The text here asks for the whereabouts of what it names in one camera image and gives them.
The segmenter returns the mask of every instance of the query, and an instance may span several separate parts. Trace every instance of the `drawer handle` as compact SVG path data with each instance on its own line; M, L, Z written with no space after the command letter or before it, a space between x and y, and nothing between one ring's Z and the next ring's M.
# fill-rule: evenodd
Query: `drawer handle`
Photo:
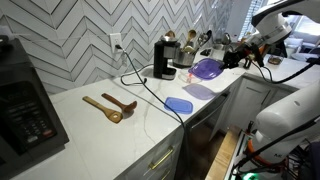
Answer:
M154 164L153 162L151 162L149 164L149 168L152 170L157 168L163 161L165 161L172 154L173 150L174 150L173 147L170 146L168 148L168 152L157 163Z
M168 177L169 174L170 174L170 169L167 169L167 170L163 173L163 176L162 176L161 180L165 180L165 179Z

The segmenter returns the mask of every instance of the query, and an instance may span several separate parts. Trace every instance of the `wooden spatula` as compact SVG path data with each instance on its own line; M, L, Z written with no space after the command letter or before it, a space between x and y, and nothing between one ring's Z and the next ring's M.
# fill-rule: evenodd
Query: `wooden spatula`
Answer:
M107 118L114 123L119 123L123 118L122 113L115 111L113 109L108 109L88 96L84 96L82 100L100 109L107 116Z
M132 112L136 107L137 107L137 101L133 101L131 104L129 105L125 105L122 104L120 101L118 101L116 98L110 96L107 93L103 93L101 94L102 97L106 98L107 100L109 100L110 102L112 102L113 104L119 106L123 112L129 113Z

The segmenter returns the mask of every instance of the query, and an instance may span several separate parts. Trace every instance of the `espresso machine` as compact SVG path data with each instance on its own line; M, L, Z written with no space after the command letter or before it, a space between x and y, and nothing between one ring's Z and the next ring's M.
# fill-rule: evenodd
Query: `espresso machine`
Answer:
M154 77L166 80L175 78L177 70L168 67L168 59L177 58L179 50L180 43L173 37L163 36L154 44Z

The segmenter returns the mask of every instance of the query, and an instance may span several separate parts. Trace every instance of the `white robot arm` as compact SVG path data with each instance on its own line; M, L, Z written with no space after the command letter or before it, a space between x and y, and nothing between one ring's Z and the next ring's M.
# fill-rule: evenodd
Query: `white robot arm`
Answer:
M284 40L291 32L291 27L282 14L306 15L320 23L320 0L283 0L261 8L252 18L253 26L259 31L240 45L235 52L228 52L224 57L224 68L237 67L240 59L255 53L256 47L273 44ZM255 156L253 161L241 164L242 170L250 171L259 166L281 163L284 158L305 138L319 134L320 123L320 81L301 89L261 111L256 118L257 132L248 142L247 152L253 153L275 139L296 129L302 124L314 120L315 125L298 132L272 145Z
M259 52L262 45L272 45L283 41L291 33L290 25L283 15L306 15L320 23L320 0L280 0L274 4L262 7L252 17L251 24L257 29L235 51L224 55L222 69L238 67L241 59L254 54L260 67L263 67L263 57Z

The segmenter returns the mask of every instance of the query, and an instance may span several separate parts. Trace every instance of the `white marble countertop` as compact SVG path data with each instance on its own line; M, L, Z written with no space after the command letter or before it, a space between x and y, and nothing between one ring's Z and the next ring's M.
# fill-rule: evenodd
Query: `white marble countertop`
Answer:
M197 55L196 60L202 58L204 57ZM305 65L305 62L290 59L285 59L279 66L266 63L274 80L283 79ZM188 84L178 77L173 81L166 81L155 79L152 73L153 67L149 67L140 74L148 78L147 86L163 101L167 97L176 97L193 103L193 113L181 115L184 122L210 101L199 100L188 94L182 89ZM244 74L261 76L252 65L250 70L224 70L217 78L199 84L218 95ZM315 65L285 84L303 88L319 78L320 66ZM124 80L127 83L138 82L136 75L125 77ZM82 100L83 96L90 96L102 105L120 111L120 108L102 98L102 93L108 93L124 104L136 100L138 106L133 114L126 115L119 124L114 124L102 112ZM13 179L113 179L180 125L174 114L165 110L143 86L123 86L120 78L106 79L50 98L70 142L63 151Z

